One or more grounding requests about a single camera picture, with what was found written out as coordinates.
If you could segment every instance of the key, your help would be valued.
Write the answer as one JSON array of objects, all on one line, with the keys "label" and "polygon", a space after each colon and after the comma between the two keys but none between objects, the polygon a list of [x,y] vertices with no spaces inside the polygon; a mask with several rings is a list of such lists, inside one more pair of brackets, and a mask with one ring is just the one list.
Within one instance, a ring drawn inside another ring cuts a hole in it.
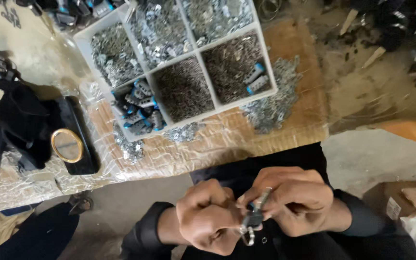
[{"label": "key", "polygon": [[272,188],[266,188],[261,197],[259,197],[258,202],[254,205],[253,210],[249,211],[242,221],[242,226],[240,227],[240,233],[242,234],[242,240],[247,246],[252,246],[255,243],[255,233],[261,223],[263,222],[263,206],[266,203],[270,191]]}]

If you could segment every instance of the person's right hand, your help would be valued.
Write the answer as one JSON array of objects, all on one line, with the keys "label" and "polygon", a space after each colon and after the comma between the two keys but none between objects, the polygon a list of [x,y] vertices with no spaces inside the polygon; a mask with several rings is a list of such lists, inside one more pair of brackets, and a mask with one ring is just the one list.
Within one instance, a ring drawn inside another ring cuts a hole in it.
[{"label": "person's right hand", "polygon": [[230,255],[240,238],[242,216],[231,189],[215,179],[190,187],[176,204],[179,232],[194,247]]},{"label": "person's right hand", "polygon": [[264,220],[273,218],[288,236],[319,231],[342,232],[352,222],[351,212],[315,170],[299,167],[261,169],[253,186],[238,199],[241,208],[272,188],[263,206]]}]

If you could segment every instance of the black sleeve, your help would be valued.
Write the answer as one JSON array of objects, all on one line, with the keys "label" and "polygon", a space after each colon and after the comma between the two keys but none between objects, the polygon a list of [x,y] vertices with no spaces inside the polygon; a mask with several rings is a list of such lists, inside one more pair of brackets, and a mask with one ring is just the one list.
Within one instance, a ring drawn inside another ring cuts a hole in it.
[{"label": "black sleeve", "polygon": [[158,238],[157,226],[161,213],[174,207],[168,202],[155,202],[128,233],[122,244],[123,259],[170,260],[175,245],[164,245]]},{"label": "black sleeve", "polygon": [[351,226],[331,236],[346,249],[352,259],[416,260],[416,246],[409,234],[387,216],[379,216],[360,199],[334,191],[352,214]]}]

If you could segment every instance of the gold oval frame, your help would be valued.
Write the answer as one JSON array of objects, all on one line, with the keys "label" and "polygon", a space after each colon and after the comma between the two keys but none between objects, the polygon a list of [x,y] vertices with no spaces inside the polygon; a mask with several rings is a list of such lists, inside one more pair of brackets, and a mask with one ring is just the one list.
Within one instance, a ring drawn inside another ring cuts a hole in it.
[{"label": "gold oval frame", "polygon": [[[54,138],[60,133],[65,133],[65,134],[73,137],[73,139],[75,139],[76,143],[78,144],[78,157],[76,157],[75,159],[68,159],[68,158],[64,157],[63,155],[61,155],[59,153],[59,151],[55,147]],[[81,139],[79,139],[78,135],[70,129],[60,128],[60,129],[57,129],[56,131],[54,131],[54,133],[52,133],[52,135],[51,135],[51,146],[52,146],[52,149],[54,149],[55,154],[57,154],[57,156],[59,158],[61,158],[62,161],[64,161],[64,162],[76,163],[79,160],[81,160],[81,158],[83,157],[83,150],[84,150],[83,141],[81,141]]]}]

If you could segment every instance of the white plastic tray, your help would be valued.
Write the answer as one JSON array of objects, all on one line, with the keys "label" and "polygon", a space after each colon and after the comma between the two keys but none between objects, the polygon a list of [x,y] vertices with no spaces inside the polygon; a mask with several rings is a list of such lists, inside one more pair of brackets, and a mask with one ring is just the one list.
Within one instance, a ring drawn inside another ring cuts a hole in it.
[{"label": "white plastic tray", "polygon": [[[113,10],[110,14],[106,15],[105,17],[103,17],[101,20],[95,22],[94,24],[90,25],[89,27],[85,28],[84,30],[78,32],[77,34],[75,34],[73,36],[73,39],[75,40],[78,49],[80,50],[80,52],[82,53],[82,55],[84,56],[86,63],[89,65],[89,67],[91,68],[92,73],[95,75],[95,77],[97,78],[97,81],[99,83],[99,87],[101,88],[102,92],[104,93],[104,97],[106,98],[106,100],[108,102],[115,100],[115,98],[113,97],[112,93],[111,93],[111,87],[105,82],[105,80],[103,79],[102,74],[96,69],[96,66],[94,64],[94,61],[92,59],[92,49],[91,49],[91,39],[94,36],[94,34],[96,34],[97,32],[104,30],[118,22],[123,24],[123,27],[126,31],[126,33],[128,34],[128,38],[130,39],[130,43],[133,47],[133,49],[135,50],[135,54],[137,57],[137,60],[139,62],[139,64],[141,65],[142,69],[144,70],[144,74],[140,75],[138,77],[136,77],[133,80],[130,80],[124,84],[122,84],[121,86],[125,86],[125,85],[129,85],[131,83],[133,83],[136,79],[138,78],[146,78],[147,82],[149,83],[150,87],[152,88],[152,91],[154,92],[154,96],[155,99],[159,105],[160,111],[163,115],[164,120],[166,121],[167,126],[162,130],[162,131],[152,131],[149,134],[146,135],[141,135],[141,136],[135,136],[133,134],[131,134],[128,130],[123,128],[123,125],[125,123],[125,121],[123,119],[121,119],[118,115],[115,115],[115,118],[117,119],[123,133],[124,136],[130,141],[136,141],[139,139],[143,139],[143,138],[148,138],[154,135],[159,135],[163,132],[165,132],[166,130],[169,130],[171,128],[174,127],[181,127],[183,125],[192,123],[192,122],[199,122],[202,121],[204,118],[216,115],[220,112],[226,111],[228,109],[237,107],[237,106],[241,106],[247,103],[250,103],[254,100],[263,98],[263,97],[268,97],[271,96],[273,94],[275,94],[277,92],[277,85],[275,83],[275,78],[274,78],[274,73],[272,71],[272,66],[270,64],[269,61],[269,55],[267,52],[267,47],[266,44],[264,42],[264,37],[263,37],[263,32],[261,30],[261,25],[259,23],[259,19],[258,19],[258,15],[256,13],[256,9],[255,6],[253,4],[253,0],[246,0],[249,4],[250,4],[250,8],[251,8],[251,12],[253,15],[253,22],[231,34],[228,34],[227,36],[212,42],[210,44],[204,45],[202,47],[197,47],[196,44],[196,40],[194,37],[194,34],[192,32],[192,30],[190,29],[189,26],[189,22],[187,20],[185,11],[182,7],[181,4],[181,0],[176,0],[177,5],[179,7],[181,16],[182,16],[182,20],[186,26],[186,30],[188,32],[188,38],[190,40],[190,43],[192,44],[193,50],[187,53],[182,54],[181,56],[178,56],[168,62],[165,62],[163,65],[158,66],[157,68],[151,69],[149,70],[149,68],[147,67],[147,63],[144,61],[144,57],[139,53],[139,51],[137,50],[137,42],[135,37],[132,35],[131,33],[131,28],[130,25],[125,23],[125,19],[126,19],[126,13],[128,8],[135,8],[136,7],[136,2],[132,1],[130,5],[122,5],[121,7],[119,7],[118,9]],[[201,52],[205,51],[205,50],[209,50],[215,46],[218,46],[220,44],[223,44],[231,39],[237,38],[237,37],[241,37],[242,35],[245,35],[247,33],[250,32],[255,32],[257,37],[258,37],[258,41],[263,53],[263,59],[264,59],[264,64],[266,65],[266,70],[267,70],[267,74],[269,75],[269,84],[271,86],[270,89],[263,91],[261,93],[255,94],[255,95],[251,95],[249,97],[246,98],[242,98],[239,99],[237,101],[234,101],[232,103],[228,103],[228,104],[223,104],[221,103],[221,101],[219,100],[219,98],[216,95],[215,89],[213,88],[213,84],[211,82],[210,76],[208,74],[208,71],[205,67],[205,63],[202,59],[201,56]],[[214,104],[214,110],[209,111],[209,112],[205,112],[203,114],[200,114],[198,116],[195,117],[191,117],[182,121],[179,121],[177,123],[175,123],[170,116],[167,113],[167,110],[163,104],[163,102],[161,102],[162,97],[159,94],[159,90],[158,90],[158,86],[156,84],[156,80],[154,78],[154,73],[156,71],[159,71],[162,68],[171,66],[175,63],[178,63],[182,60],[185,60],[189,57],[195,56],[200,64],[200,67],[203,70],[203,74],[205,76],[205,80],[207,82],[207,86],[209,88],[209,92],[211,94],[211,99],[213,101]]]}]

